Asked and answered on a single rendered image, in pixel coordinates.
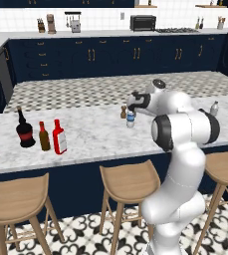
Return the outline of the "brown coffee grinder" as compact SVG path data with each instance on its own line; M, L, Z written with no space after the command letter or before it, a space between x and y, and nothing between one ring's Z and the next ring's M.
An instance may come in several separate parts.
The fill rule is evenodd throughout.
M55 20L53 14L47 14L48 34L56 34Z

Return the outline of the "wooden bar stool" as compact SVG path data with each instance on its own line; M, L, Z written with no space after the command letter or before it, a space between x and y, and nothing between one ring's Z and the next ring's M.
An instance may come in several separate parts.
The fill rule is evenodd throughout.
M44 253L51 255L46 241L48 227L42 229L37 218L43 207L46 207L46 217L51 217L60 240L64 242L64 236L48 195L48 188L48 173L39 177L0 182L0 255L7 255L6 245L10 243L14 243L16 250L19 250L19 242L26 240L26 237L17 236L15 225L27 220L30 221L34 231L31 239L37 239Z
M217 207L219 205L228 204L228 151L207 154L205 170L206 173L216 182L216 187L208 207L207 220L193 255L197 254Z
M120 226L136 221L141 226L141 203L160 187L160 179L151 160L137 164L100 167L104 185L100 233L103 233L106 212L114 225L111 255L116 252Z

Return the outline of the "black toaster oven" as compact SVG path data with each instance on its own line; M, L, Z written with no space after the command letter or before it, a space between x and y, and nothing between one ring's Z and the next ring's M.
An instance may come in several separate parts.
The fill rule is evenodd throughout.
M131 15L129 28L133 32L154 31L156 17L153 15Z

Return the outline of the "clear bottle with blue label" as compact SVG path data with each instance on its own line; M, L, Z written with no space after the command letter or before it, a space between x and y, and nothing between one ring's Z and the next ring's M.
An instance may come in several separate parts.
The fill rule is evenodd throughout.
M134 127L134 112L133 111L128 111L126 115L126 126L128 128L133 128Z

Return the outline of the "navy island base panel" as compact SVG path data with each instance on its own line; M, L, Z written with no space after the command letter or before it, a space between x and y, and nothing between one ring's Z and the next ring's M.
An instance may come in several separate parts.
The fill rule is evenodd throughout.
M102 211L104 186L100 166L141 163L150 159L163 182L170 163L170 153L74 164L14 173L0 173L0 181L36 177L50 173L49 196L58 219Z

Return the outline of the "black bottle with red label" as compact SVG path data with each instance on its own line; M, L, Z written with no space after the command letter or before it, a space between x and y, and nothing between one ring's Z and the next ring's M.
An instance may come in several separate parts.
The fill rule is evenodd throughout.
M22 147L31 147L36 143L33 138L33 128L26 122L26 119L22 113L22 109L18 107L17 111L19 114L19 124L16 127L16 131L20 138L20 145Z

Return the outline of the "slim brown glass bottle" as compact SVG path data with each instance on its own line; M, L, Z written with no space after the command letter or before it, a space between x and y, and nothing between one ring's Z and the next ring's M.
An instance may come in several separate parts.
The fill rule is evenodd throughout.
M43 151L47 151L51 148L49 135L48 135L48 132L45 130L44 123L39 122L39 125L40 125L39 138L40 138L41 148Z

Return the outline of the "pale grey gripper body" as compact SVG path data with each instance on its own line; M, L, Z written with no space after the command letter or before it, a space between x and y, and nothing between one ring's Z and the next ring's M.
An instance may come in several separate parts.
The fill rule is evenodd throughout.
M138 101L135 99L135 98L129 98L127 100L127 109L133 113L135 113L135 109L137 108L138 106Z

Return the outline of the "pot with tools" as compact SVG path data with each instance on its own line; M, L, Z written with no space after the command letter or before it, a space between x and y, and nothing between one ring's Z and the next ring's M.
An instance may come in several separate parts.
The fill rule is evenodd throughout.
M225 20L226 20L226 18L224 18L224 17L222 17L222 16L219 16L219 17L218 17L218 25L217 25L217 29L218 29L218 30L222 30L222 29L223 29Z

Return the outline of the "rail with hanging tools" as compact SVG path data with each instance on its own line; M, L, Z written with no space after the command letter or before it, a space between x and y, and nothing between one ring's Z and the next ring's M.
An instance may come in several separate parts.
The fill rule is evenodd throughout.
M78 11L66 11L65 15L67 17L66 26L68 28L71 28L72 27L72 21L74 20L74 16L77 15L78 17L80 17L82 15L82 13L78 12Z

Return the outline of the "red bottle with white label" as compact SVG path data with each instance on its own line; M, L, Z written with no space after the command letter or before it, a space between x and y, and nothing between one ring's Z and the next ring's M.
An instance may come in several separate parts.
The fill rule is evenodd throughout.
M53 130L54 150L56 154L62 154L67 150L67 142L64 129L60 126L59 120L54 120Z

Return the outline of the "navy wall cupboard run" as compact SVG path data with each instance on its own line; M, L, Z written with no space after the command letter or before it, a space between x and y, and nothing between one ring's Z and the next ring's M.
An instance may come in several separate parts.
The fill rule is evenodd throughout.
M133 8L138 0L0 0L0 8Z

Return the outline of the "grey dishwasher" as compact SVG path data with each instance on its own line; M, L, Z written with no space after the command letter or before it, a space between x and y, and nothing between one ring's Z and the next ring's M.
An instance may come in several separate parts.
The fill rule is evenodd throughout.
M6 104L9 104L13 95L13 85L3 49L0 49L0 82L4 92Z

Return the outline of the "navy base cupboard run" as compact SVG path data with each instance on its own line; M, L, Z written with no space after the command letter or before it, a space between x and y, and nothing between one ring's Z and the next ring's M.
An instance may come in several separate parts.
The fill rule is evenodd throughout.
M225 36L177 35L14 39L18 82L214 71Z

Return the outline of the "grey small appliance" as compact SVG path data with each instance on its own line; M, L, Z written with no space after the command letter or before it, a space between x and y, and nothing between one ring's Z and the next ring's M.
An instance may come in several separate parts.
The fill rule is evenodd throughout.
M81 32L81 23L79 20L74 20L71 23L71 28L73 33L80 33Z

